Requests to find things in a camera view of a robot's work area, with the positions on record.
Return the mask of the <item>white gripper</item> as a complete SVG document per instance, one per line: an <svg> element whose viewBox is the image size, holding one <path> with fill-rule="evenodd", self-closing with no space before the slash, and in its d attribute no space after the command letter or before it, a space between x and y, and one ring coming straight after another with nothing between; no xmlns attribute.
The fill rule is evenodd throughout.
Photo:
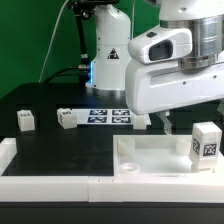
<svg viewBox="0 0 224 224"><path fill-rule="evenodd" d="M126 70L125 93L134 114L158 112L164 132L171 134L167 110L224 98L224 62L181 70L176 61L143 65L132 60Z"/></svg>

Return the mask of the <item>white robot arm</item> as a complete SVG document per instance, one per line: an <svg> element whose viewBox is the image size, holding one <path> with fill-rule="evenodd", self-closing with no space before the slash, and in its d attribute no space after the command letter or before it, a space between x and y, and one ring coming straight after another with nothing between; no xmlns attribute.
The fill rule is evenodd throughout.
<svg viewBox="0 0 224 224"><path fill-rule="evenodd" d="M96 4L97 54L89 91L124 95L133 127L148 116L224 97L224 0L145 0L159 24L130 37L130 19Z"/></svg>

